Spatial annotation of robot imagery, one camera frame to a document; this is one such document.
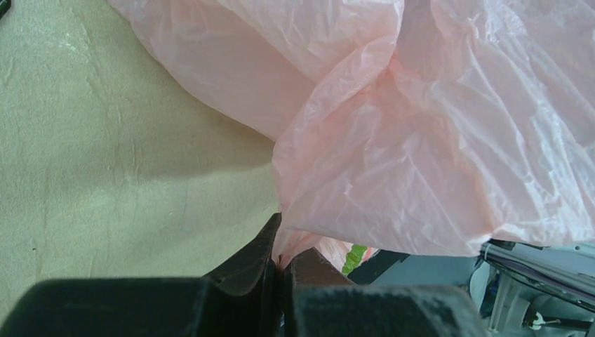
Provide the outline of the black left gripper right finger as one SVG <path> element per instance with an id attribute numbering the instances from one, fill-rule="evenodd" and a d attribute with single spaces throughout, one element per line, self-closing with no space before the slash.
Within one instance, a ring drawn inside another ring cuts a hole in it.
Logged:
<path id="1" fill-rule="evenodd" d="M 470 296 L 451 285 L 358 285 L 316 249 L 283 270 L 286 336 L 487 336 Z"/>

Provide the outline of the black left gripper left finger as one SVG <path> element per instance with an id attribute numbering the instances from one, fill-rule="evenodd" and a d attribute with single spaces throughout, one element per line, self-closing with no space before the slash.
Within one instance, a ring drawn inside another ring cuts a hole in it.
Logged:
<path id="1" fill-rule="evenodd" d="M 277 213 L 201 277 L 49 279 L 32 286 L 2 336 L 275 336 Z"/>

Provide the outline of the pink plastic bag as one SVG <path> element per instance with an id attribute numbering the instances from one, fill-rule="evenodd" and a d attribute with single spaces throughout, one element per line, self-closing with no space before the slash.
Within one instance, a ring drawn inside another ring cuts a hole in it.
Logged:
<path id="1" fill-rule="evenodd" d="M 593 1 L 113 1 L 275 142 L 272 257 L 594 240 Z"/>

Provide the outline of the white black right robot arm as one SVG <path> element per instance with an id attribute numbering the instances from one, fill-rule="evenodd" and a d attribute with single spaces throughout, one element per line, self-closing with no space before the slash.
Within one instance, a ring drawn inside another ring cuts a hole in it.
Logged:
<path id="1" fill-rule="evenodd" d="M 484 244 L 469 292 L 489 336 L 593 336 L 594 244 Z"/>

